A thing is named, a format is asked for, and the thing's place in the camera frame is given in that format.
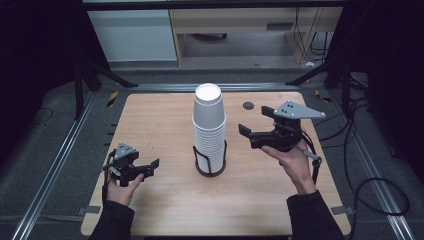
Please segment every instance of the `wooden tabletop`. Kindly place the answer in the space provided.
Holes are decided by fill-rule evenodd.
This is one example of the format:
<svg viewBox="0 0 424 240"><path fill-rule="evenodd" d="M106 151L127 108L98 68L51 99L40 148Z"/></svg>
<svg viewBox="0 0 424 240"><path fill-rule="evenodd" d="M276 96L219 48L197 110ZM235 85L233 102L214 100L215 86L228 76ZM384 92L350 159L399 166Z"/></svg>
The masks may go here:
<svg viewBox="0 0 424 240"><path fill-rule="evenodd" d="M140 157L136 166L160 158L155 176L136 190L130 207L131 228L140 236L267 236L291 235L286 199L296 189L278 161L251 149L240 135L241 123L253 132L273 130L273 119L261 106L277 108L287 100L305 104L297 92L223 92L227 115L227 166L217 177L204 177L195 167L192 123L194 93L132 94L128 97L109 152L125 143ZM253 102L245 110L244 102ZM317 154L323 158L317 188L329 207L341 206L312 121L302 120ZM103 175L99 175L90 206L101 206ZM99 214L87 213L81 232L90 235ZM345 214L334 216L342 232L350 232Z"/></svg>

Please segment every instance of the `white cabinet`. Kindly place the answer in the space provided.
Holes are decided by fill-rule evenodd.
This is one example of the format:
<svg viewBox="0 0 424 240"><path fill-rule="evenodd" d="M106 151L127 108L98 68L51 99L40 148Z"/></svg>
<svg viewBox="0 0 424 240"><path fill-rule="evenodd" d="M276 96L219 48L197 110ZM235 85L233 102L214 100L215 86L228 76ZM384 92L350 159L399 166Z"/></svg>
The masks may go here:
<svg viewBox="0 0 424 240"><path fill-rule="evenodd" d="M83 0L83 2L131 2L131 0ZM134 63L146 61L176 63L168 10L89 11L88 15L111 66L113 64L134 66Z"/></svg>

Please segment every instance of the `metal bracket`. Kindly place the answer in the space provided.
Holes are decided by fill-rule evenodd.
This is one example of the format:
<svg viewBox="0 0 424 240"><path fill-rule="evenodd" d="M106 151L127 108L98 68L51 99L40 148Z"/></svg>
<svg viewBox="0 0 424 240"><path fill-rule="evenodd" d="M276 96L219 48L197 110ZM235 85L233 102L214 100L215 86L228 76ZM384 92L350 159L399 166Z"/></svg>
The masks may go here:
<svg viewBox="0 0 424 240"><path fill-rule="evenodd" d="M100 209L100 206L87 206L86 208L79 208L77 215L84 216L86 213L99 213Z"/></svg>
<svg viewBox="0 0 424 240"><path fill-rule="evenodd" d="M333 215L339 215L344 213L346 215L352 215L356 213L353 207L345 207L345 206L332 207L331 212L333 212Z"/></svg>
<svg viewBox="0 0 424 240"><path fill-rule="evenodd" d="M135 151L136 151L135 147L131 147L125 143L119 143L118 148L116 149L114 158L115 160L118 160Z"/></svg>
<svg viewBox="0 0 424 240"><path fill-rule="evenodd" d="M280 107L274 110L274 115L288 119L303 119L303 118L324 118L324 112L318 112L314 109L300 105L292 100L288 100Z"/></svg>

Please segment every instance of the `black wire cup holder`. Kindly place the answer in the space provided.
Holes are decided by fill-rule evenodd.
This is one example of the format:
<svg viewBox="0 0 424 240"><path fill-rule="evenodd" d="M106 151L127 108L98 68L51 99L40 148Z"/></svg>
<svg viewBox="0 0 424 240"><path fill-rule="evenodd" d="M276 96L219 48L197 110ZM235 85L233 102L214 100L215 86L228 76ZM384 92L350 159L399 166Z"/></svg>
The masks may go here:
<svg viewBox="0 0 424 240"><path fill-rule="evenodd" d="M210 163L209 157L206 156L206 155L204 155L203 153L199 152L197 150L196 146L193 146L194 156L196 157L196 169L197 169L197 171L202 176L205 176L205 177L216 177L216 176L220 175L224 171L225 166L226 166L226 162L227 162L226 159L225 159L225 156L227 154L227 141L226 140L224 141L224 144L225 144L225 147L224 147L224 159L223 159L222 167L221 167L221 169L219 171L214 172L214 173L211 170L211 163ZM204 172L202 169L200 169L200 167L199 167L199 160L197 158L197 154L199 154L200 156L204 157L206 159L206 161L208 162L208 172Z"/></svg>

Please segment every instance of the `hand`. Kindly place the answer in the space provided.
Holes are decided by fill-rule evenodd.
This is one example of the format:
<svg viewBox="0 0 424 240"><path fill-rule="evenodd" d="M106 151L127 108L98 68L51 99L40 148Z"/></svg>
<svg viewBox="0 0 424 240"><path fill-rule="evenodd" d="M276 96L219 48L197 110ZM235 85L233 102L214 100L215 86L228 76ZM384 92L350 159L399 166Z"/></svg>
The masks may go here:
<svg viewBox="0 0 424 240"><path fill-rule="evenodd" d="M289 152L280 152L269 146L262 146L261 148L263 152L280 162L280 165L283 166L287 175L292 180L299 195L316 192L315 184L309 170L308 157L303 154L301 149L308 149L308 145L303 140Z"/></svg>
<svg viewBox="0 0 424 240"><path fill-rule="evenodd" d="M138 175L128 187L121 187L116 183L116 179L112 178L107 186L107 200L113 201L124 206L130 205L135 189L143 181L144 175Z"/></svg>

